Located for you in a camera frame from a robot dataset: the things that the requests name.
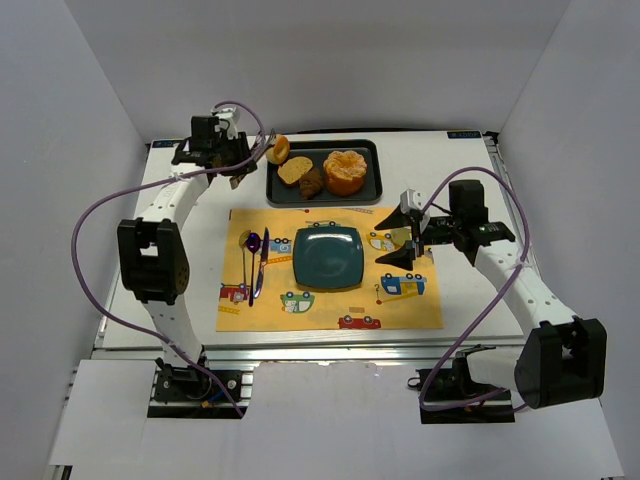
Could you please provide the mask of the glazed donut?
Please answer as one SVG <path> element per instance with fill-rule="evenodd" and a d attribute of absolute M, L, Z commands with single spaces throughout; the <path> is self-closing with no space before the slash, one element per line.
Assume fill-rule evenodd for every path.
<path fill-rule="evenodd" d="M 287 160 L 289 152 L 289 140 L 285 136 L 277 134 L 269 148 L 265 151 L 265 156 L 269 163 L 281 165 Z"/>

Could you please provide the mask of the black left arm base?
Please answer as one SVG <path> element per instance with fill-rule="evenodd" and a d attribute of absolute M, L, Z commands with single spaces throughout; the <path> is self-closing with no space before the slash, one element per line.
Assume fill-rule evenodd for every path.
<path fill-rule="evenodd" d="M 241 416 L 223 389 L 209 376 L 187 367 L 173 367 L 161 358 L 151 388 L 150 419 L 239 420 Z"/>

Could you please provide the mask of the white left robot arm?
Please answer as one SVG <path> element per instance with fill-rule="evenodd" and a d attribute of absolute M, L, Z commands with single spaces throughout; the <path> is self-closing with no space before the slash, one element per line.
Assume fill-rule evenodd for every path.
<path fill-rule="evenodd" d="M 191 119 L 191 136 L 176 147 L 169 182 L 141 214 L 117 228 L 121 280 L 151 317 L 165 344 L 164 363 L 186 368 L 203 361 L 204 347 L 194 333 L 184 293 L 190 265 L 181 237 L 197 200 L 222 169 L 239 182 L 256 169 L 247 135 L 237 129 L 235 107 L 215 108 Z"/>

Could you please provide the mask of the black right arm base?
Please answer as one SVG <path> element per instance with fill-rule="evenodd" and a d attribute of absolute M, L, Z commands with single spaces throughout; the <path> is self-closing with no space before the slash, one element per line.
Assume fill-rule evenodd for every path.
<path fill-rule="evenodd" d="M 494 389 L 495 387 L 491 385 L 472 384 L 467 392 L 464 392 L 453 371 L 450 368 L 443 368 L 429 386 L 424 404 L 448 405 L 488 394 Z M 515 422 L 513 409 L 511 393 L 506 391 L 492 399 L 461 408 L 438 412 L 428 412 L 419 408 L 419 414 L 422 425 L 507 424 Z"/>

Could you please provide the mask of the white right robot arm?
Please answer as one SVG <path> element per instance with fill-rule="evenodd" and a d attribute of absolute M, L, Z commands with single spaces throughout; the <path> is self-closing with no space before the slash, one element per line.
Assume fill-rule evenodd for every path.
<path fill-rule="evenodd" d="M 471 402 L 511 390 L 533 409 L 600 397 L 607 345 L 603 324 L 579 317 L 525 264 L 524 248 L 511 230 L 490 221 L 480 181 L 453 181 L 448 194 L 448 214 L 432 217 L 420 193 L 405 191 L 375 228 L 407 227 L 411 237 L 378 263 L 410 271 L 427 247 L 453 245 L 493 285 L 526 338 L 521 348 L 456 349 L 451 382 Z"/>

